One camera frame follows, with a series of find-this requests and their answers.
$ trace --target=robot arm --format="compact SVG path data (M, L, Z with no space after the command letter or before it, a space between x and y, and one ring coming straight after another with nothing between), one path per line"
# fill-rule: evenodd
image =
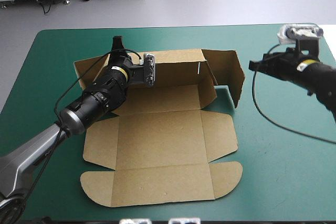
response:
M104 114L118 108L129 85L155 82L154 56L144 54L135 65L124 50L121 36L113 38L108 65L82 95L60 112L60 122L45 129L13 152L0 157L0 223L14 223L24 210L33 184L33 171L52 148L72 135L85 132Z
M319 39L323 30L317 25L284 25L278 33L280 44L296 44L285 52L264 54L261 61L250 61L249 69L279 80L290 81L316 94L319 102L336 119L336 68L319 60Z

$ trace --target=cardboard panel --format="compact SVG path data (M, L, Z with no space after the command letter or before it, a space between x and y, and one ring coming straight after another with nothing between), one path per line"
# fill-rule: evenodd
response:
M114 172L85 172L80 176L83 190L94 202L110 207Z
M117 115L199 110L197 85L128 90L127 100L114 110Z
M231 192L239 183L243 167L239 162L210 164L212 184L215 198L223 197Z
M115 172L112 207L214 199L208 164Z
M206 164L200 110L120 117L117 170Z
M73 63L76 71L76 75L79 77L81 76L92 64L94 64L101 56L86 59L86 60L79 60L75 61ZM98 63L96 63L91 70L84 75L79 80L79 85L82 89L85 89L87 85L89 85L94 78L96 77L97 73L101 70L103 67L105 61L108 59L108 56L105 56L103 59L101 59Z
M211 162L238 150L238 141L230 115L201 111L207 160Z
M156 64L154 87L187 86L199 84L207 78L209 69L203 62L180 62Z
M201 49L181 49L168 51L152 51L148 52L155 55L155 63L178 63L178 62L197 62L205 61ZM130 54L134 63L139 63L138 57Z
M203 79L203 81L198 85L198 94L201 108L208 106L213 100L217 98L213 79L210 75Z
M202 52L208 61L218 85L228 85L236 108L245 79L236 51L202 49Z
M120 118L96 122L86 132L83 158L88 162L115 169Z

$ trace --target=unfolded cardboard box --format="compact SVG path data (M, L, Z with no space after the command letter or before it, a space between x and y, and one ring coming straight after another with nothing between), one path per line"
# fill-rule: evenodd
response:
M216 98L215 85L228 85L237 107L244 73L236 52L152 53L155 86L131 86L118 116L87 130L84 159L115 171L85 172L81 185L107 207L213 200L232 191L243 172L239 162L210 163L236 151L237 137L230 115L201 110ZM76 73L95 60L75 62ZM80 81L83 89L107 62Z

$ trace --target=green table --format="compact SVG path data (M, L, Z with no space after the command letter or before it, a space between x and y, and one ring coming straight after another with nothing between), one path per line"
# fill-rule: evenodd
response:
M239 161L243 177L229 195L214 201L106 208L83 192L79 177L104 168L82 158L84 135L65 141L28 201L24 219L118 220L198 216L203 220L332 220L336 219L336 145L278 129L264 120L251 99L251 59L261 59L277 43L280 25L175 27L137 29L44 30L37 36L0 115L0 155L23 144L55 121L56 99L76 78L73 62L101 55L112 37L136 51L182 48L235 49L246 80L239 106L233 109L226 87L206 110L232 115L238 136L236 153L219 161ZM320 58L335 65L324 40ZM295 85L259 74L260 107L279 123L335 139L331 113ZM80 94L77 85L66 105Z

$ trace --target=gray floor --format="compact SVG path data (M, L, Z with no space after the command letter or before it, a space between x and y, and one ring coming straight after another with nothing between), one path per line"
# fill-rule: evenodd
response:
M335 0L71 0L43 15L34 2L0 10L0 110L35 35L44 29L336 24Z

